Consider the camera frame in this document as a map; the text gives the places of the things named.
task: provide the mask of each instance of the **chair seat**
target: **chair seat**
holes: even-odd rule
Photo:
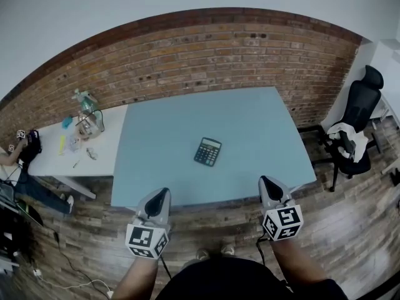
[[[332,151],[332,156],[335,160],[335,163],[337,163],[337,165],[339,166],[339,170],[344,174],[361,174],[366,173],[371,169],[371,162],[369,160],[368,152],[366,150],[361,160],[357,163],[342,156],[337,148],[333,149]]]

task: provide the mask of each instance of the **calculator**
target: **calculator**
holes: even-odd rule
[[[202,138],[199,149],[197,149],[197,152],[194,155],[194,160],[198,163],[212,167],[215,164],[221,146],[222,143],[219,141],[209,139],[208,137]]]

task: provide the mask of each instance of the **blue tabletop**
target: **blue tabletop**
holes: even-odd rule
[[[203,137],[222,143],[213,167],[194,161]],[[111,204],[134,207],[167,187],[173,206],[258,195],[258,179],[288,187],[316,180],[300,135],[274,87],[188,94],[128,106]]]

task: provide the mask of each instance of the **white cloth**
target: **white cloth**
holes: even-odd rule
[[[347,134],[347,138],[350,141],[354,141],[356,144],[356,148],[354,150],[354,162],[358,163],[364,155],[364,152],[367,148],[368,138],[364,135],[363,131],[356,133],[353,126],[349,124],[340,122],[329,128],[327,131],[327,135],[331,139],[340,139],[339,131],[344,131]],[[339,152],[345,158],[349,158],[349,153],[346,152],[342,147],[338,147]]]
[[[0,147],[0,154],[7,154],[2,147]],[[5,181],[9,177],[8,179],[12,180],[11,184],[15,186],[20,174],[21,168],[18,166],[18,164],[15,163],[13,166],[3,166],[2,164],[0,164],[0,179],[2,179],[3,181]]]

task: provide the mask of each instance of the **person's arm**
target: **person's arm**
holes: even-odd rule
[[[272,250],[286,281],[292,286],[305,286],[326,280],[325,271],[293,239],[271,241]]]
[[[158,260],[137,257],[115,289],[112,300],[149,300],[157,270]]]
[[[24,149],[24,146],[26,146],[27,144],[28,139],[24,138],[18,143],[17,147],[9,156],[5,154],[0,154],[0,164],[2,164],[3,166],[12,166],[15,162],[17,162],[19,154]]]

